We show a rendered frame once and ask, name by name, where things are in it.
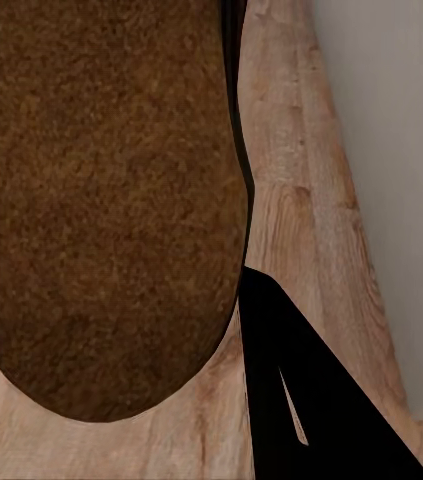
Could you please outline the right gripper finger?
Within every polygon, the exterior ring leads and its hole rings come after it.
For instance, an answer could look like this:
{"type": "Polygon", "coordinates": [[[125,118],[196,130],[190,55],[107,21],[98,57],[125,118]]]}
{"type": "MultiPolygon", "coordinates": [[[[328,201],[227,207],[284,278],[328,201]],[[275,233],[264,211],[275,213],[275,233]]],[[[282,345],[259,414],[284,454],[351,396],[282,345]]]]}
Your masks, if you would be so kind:
{"type": "Polygon", "coordinates": [[[423,465],[272,276],[245,267],[238,302],[255,480],[423,480],[423,465]]]}

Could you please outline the sandal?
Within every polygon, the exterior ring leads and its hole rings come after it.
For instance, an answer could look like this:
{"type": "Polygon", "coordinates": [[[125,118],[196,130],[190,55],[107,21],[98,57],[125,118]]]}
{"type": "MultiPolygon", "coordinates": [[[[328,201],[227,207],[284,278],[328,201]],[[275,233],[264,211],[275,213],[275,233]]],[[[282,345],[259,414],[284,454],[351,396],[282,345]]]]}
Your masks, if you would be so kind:
{"type": "Polygon", "coordinates": [[[113,423],[212,358],[255,185],[248,0],[0,0],[0,371],[113,423]]]}

